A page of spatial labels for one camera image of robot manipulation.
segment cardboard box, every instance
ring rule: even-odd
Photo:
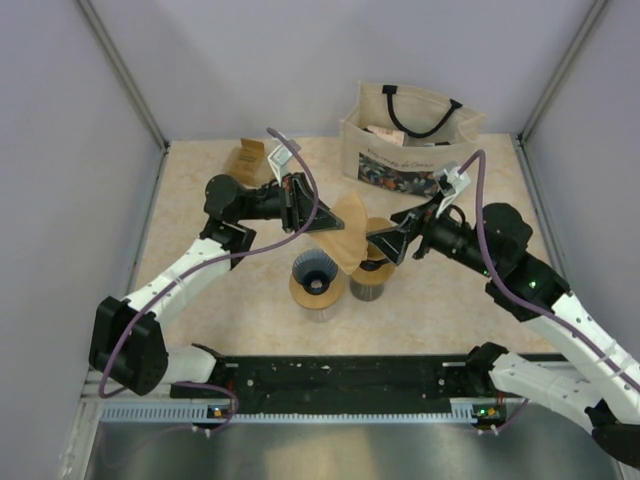
[[[267,147],[259,140],[240,139],[240,147],[236,147],[229,155],[226,173],[244,185],[259,187],[275,178],[269,162]]]

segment bag handle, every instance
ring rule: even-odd
[[[442,117],[442,119],[438,122],[438,124],[435,127],[433,127],[431,130],[429,130],[428,132],[416,133],[416,132],[414,132],[412,130],[409,130],[404,125],[402,125],[400,123],[400,120],[398,120],[398,117],[396,117],[396,113],[393,110],[393,95],[396,94],[397,92],[398,92],[398,86],[397,85],[383,85],[382,86],[382,93],[387,96],[387,108],[389,109],[389,116],[391,117],[391,121],[393,122],[393,124],[399,130],[402,130],[407,135],[409,135],[410,137],[413,137],[413,138],[427,138],[427,137],[433,135],[438,130],[440,130],[440,128],[442,128],[442,126],[445,123],[447,123],[447,120],[449,120],[449,117],[451,117],[451,115],[453,115],[453,112],[455,112],[458,108],[462,107],[462,104],[460,102],[456,102],[453,98],[450,99],[449,101],[451,102],[451,107],[449,107],[449,111],[447,111],[447,113],[444,114],[444,117]]]

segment white wall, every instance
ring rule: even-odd
[[[527,151],[570,280],[640,358],[640,3],[613,2]]]
[[[55,478],[160,160],[70,0],[0,15],[0,477]]]
[[[593,0],[94,0],[170,139],[335,134],[358,80],[520,132]]]

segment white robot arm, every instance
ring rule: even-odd
[[[484,152],[477,156],[484,161]],[[557,375],[492,343],[469,354],[470,371],[488,378],[497,390],[569,418],[614,458],[640,468],[640,365],[596,323],[564,279],[526,252],[533,230],[513,207],[482,207],[479,187],[481,211],[476,209],[476,217],[483,221],[482,232],[466,223],[459,208],[441,208],[470,183],[460,171],[462,167],[449,167],[436,173],[439,193],[424,205],[392,215],[397,225],[368,234],[369,242],[399,265],[409,243],[420,236],[414,259],[434,249],[491,277],[485,290],[495,303],[547,338],[584,379]],[[483,174],[482,166],[479,178]],[[461,218],[451,217],[452,211]]]
[[[307,232],[344,228],[320,201],[311,218],[313,192],[303,173],[279,180],[247,189],[229,175],[213,177],[205,192],[209,220],[184,255],[140,290],[121,300],[107,297],[98,306],[89,363],[138,395],[159,384],[208,381],[216,365],[215,352],[200,345],[167,349],[163,331],[203,288],[233,269],[249,251],[255,231],[238,222],[280,219],[286,232],[298,232],[307,222]],[[136,317],[122,348],[116,348]]]

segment tote bag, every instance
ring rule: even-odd
[[[358,103],[342,121],[345,175],[387,190],[433,196],[433,172],[467,160],[486,116],[448,97],[416,87],[361,83]],[[363,130],[375,125],[402,130],[394,145]]]

